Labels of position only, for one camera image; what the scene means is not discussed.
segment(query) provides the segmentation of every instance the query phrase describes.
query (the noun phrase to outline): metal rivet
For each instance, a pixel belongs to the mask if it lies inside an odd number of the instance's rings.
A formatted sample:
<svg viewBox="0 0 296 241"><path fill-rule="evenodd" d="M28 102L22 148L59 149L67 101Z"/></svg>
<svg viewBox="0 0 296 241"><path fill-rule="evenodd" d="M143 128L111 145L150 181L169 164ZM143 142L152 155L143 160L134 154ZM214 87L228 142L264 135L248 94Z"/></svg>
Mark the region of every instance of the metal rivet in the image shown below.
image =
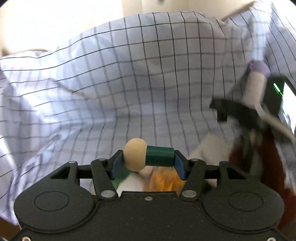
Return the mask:
<svg viewBox="0 0 296 241"><path fill-rule="evenodd" d="M31 239L29 237L22 237L22 241L31 241Z"/></svg>
<svg viewBox="0 0 296 241"><path fill-rule="evenodd" d="M101 192L101 196L104 198L111 198L115 196L115 192L112 190L105 190Z"/></svg>
<svg viewBox="0 0 296 241"><path fill-rule="evenodd" d="M193 198L193 197L196 197L197 193L196 191L193 191L193 190L185 190L182 192L182 195L184 197Z"/></svg>
<svg viewBox="0 0 296 241"><path fill-rule="evenodd" d="M153 197L150 197L150 196L145 197L145 200L146 200L146 201L152 201L152 199L153 199Z"/></svg>

